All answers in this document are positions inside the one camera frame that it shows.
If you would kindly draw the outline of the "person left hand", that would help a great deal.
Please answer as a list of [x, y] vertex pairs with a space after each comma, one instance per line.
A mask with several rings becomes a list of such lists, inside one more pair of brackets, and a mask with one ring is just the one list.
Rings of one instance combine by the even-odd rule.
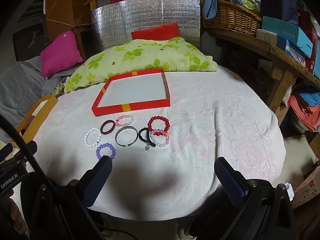
[[27, 230], [27, 226], [25, 221], [22, 218], [22, 215], [20, 213], [20, 210], [16, 203], [11, 199], [11, 196], [14, 194], [13, 189], [9, 191], [9, 201], [10, 201], [10, 215], [13, 222], [13, 228], [15, 231], [17, 231], [19, 234], [24, 234]]

